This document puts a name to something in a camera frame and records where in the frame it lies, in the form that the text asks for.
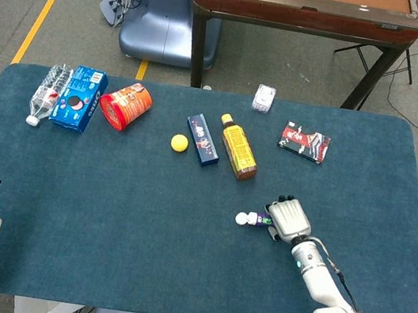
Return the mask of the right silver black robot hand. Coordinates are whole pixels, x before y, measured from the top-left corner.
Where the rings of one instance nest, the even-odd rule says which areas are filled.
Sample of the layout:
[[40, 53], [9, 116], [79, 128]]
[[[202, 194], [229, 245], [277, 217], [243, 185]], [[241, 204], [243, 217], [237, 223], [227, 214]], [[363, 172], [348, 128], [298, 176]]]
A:
[[266, 204], [265, 210], [272, 220], [268, 232], [274, 241], [295, 245], [295, 239], [311, 235], [311, 224], [294, 196], [281, 195], [277, 201]]

